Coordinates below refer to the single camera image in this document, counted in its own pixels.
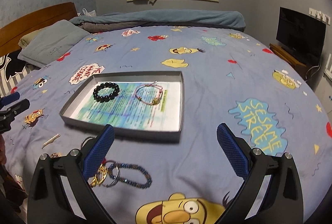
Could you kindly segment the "grey blue pillow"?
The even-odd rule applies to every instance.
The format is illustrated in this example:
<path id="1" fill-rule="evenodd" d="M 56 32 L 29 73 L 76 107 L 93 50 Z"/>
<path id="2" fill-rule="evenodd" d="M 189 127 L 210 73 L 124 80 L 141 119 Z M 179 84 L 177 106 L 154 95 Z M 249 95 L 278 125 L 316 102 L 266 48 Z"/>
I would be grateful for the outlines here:
<path id="1" fill-rule="evenodd" d="M 42 68 L 60 58 L 89 32 L 60 20 L 41 31 L 19 54 L 18 59 Z"/>

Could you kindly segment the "yellow green pillow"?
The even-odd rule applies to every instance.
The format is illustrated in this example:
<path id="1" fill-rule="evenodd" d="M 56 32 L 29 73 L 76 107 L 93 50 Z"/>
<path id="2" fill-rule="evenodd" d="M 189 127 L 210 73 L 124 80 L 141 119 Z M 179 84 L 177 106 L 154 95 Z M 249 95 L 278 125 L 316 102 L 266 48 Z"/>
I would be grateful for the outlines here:
<path id="1" fill-rule="evenodd" d="M 18 41 L 18 46 L 22 50 L 25 49 L 37 35 L 39 35 L 42 31 L 46 30 L 47 28 L 48 27 L 44 27 L 22 36 Z"/>

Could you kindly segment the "striped black white pillow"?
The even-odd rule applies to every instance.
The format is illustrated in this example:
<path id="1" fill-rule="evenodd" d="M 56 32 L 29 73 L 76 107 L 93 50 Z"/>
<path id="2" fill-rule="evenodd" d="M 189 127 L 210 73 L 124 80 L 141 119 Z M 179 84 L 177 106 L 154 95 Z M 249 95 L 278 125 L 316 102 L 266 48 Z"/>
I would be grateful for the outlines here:
<path id="1" fill-rule="evenodd" d="M 1 57 L 1 97 L 14 91 L 16 85 L 34 70 L 34 66 L 18 59 L 21 50 L 8 53 Z"/>

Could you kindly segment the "grey shallow cardboard tray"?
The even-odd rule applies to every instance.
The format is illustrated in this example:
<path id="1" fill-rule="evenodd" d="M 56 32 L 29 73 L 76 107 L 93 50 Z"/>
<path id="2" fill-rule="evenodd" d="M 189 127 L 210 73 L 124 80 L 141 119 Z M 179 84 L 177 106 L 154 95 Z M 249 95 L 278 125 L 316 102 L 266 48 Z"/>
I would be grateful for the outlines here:
<path id="1" fill-rule="evenodd" d="M 178 143 L 184 96 L 180 71 L 97 74 L 78 87 L 60 117 L 88 132 L 110 124 L 117 138 Z"/>

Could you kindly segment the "wooden headboard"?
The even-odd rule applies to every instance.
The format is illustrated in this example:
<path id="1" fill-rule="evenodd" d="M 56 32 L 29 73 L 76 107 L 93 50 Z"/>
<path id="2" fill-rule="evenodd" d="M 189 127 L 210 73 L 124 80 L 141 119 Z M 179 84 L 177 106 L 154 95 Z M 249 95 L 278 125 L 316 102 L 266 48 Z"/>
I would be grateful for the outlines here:
<path id="1" fill-rule="evenodd" d="M 16 19 L 0 30 L 0 56 L 19 50 L 18 41 L 22 36 L 49 27 L 60 20 L 70 20 L 76 16 L 77 10 L 74 2 L 65 2 L 34 11 Z"/>

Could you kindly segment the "wooden TV stand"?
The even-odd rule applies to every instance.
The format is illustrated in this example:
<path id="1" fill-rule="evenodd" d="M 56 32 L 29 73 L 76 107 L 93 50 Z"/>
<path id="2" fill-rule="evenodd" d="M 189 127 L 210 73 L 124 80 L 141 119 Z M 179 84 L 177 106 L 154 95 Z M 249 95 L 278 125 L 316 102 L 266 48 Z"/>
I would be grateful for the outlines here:
<path id="1" fill-rule="evenodd" d="M 311 67 L 305 63 L 297 60 L 291 53 L 289 53 L 284 47 L 278 44 L 270 44 L 270 50 L 286 61 L 304 80 L 306 80 L 306 73 Z"/>

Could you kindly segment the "printed paper sheet in tray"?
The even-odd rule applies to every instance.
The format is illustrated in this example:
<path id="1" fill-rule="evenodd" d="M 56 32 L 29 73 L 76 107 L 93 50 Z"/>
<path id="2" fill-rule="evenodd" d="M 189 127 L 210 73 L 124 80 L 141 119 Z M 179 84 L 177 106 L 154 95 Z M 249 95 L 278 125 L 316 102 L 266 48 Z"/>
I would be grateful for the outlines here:
<path id="1" fill-rule="evenodd" d="M 181 83 L 159 81 L 120 82 L 120 92 L 113 100 L 97 102 L 93 91 L 84 93 L 74 106 L 71 119 L 97 125 L 143 131 L 178 131 L 181 117 Z"/>

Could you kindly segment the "teal folded blanket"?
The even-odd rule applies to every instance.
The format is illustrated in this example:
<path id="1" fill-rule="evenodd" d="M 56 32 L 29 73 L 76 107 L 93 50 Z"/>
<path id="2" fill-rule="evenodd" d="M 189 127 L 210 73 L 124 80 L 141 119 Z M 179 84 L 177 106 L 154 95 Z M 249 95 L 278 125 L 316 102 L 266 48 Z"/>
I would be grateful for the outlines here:
<path id="1" fill-rule="evenodd" d="M 243 32 L 246 23 L 237 11 L 159 9 L 102 16 L 77 16 L 70 22 L 90 33 L 159 25 L 235 29 Z"/>

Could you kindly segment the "white wall socket strip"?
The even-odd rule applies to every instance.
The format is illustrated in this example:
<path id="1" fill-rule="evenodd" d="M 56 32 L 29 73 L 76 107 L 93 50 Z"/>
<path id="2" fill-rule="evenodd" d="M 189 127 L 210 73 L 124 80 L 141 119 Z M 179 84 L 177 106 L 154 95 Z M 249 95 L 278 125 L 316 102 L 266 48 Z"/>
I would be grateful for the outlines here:
<path id="1" fill-rule="evenodd" d="M 319 20 L 319 21 L 325 23 L 326 25 L 331 25 L 331 17 L 329 17 L 329 15 L 323 13 L 322 11 L 318 11 L 313 8 L 309 8 L 308 14 L 310 15 L 310 17 L 313 17 L 316 20 Z"/>

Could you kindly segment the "blue Sesame Street bedsheet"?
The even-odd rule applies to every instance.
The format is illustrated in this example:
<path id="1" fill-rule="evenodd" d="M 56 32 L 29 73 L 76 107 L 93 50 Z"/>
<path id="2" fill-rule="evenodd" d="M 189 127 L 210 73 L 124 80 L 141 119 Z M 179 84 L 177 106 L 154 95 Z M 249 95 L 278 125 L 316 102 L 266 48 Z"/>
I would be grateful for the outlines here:
<path id="1" fill-rule="evenodd" d="M 234 30 L 136 27 L 86 36 L 60 58 L 29 73 L 17 86 L 30 108 L 5 134 L 9 173 L 28 188 L 42 153 L 66 155 L 87 133 L 65 125 L 60 110 L 90 76 L 136 71 L 180 71 L 184 109 L 178 143 L 116 138 L 107 159 L 126 183 L 95 193 L 117 223 L 213 223 L 242 179 L 217 141 L 217 127 L 265 154 L 291 153 L 300 177 L 304 218 L 331 185 L 331 123 L 306 82 L 253 37 Z M 56 134 L 61 136 L 42 149 Z"/>

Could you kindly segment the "white plastic bag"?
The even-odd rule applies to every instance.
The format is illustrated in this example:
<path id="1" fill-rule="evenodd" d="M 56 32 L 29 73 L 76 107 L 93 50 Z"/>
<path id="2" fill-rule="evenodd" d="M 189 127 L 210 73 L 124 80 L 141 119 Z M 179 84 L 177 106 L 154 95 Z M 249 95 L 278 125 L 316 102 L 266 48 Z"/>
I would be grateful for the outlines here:
<path id="1" fill-rule="evenodd" d="M 88 11 L 86 8 L 83 8 L 82 15 L 89 16 L 89 17 L 95 17 L 95 16 L 97 16 L 97 13 L 95 10 Z"/>

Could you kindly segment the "black television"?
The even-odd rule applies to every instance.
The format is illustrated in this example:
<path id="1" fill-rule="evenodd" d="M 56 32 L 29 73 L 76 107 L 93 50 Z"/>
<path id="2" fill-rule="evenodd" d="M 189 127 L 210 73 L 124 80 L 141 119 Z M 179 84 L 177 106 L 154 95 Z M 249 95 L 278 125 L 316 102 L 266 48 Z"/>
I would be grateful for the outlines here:
<path id="1" fill-rule="evenodd" d="M 280 7 L 276 40 L 301 61 L 318 65 L 325 42 L 326 24 L 306 14 Z"/>

